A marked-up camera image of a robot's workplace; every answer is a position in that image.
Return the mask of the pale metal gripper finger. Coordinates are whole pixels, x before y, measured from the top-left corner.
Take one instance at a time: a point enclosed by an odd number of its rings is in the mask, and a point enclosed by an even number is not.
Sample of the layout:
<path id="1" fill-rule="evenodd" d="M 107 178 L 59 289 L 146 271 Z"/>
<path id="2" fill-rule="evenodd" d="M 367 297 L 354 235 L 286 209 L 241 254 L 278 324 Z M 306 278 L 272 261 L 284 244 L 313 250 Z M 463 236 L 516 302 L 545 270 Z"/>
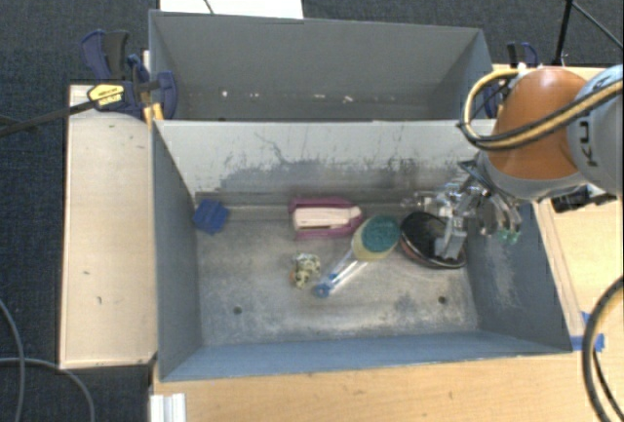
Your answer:
<path id="1" fill-rule="evenodd" d="M 444 235 L 435 242 L 435 254 L 443 262 L 458 262 L 465 241 L 464 218 L 447 220 Z"/>
<path id="2" fill-rule="evenodd" d="M 442 197 L 435 191 L 412 191 L 401 200 L 401 208 L 407 211 L 439 213 L 442 206 Z"/>

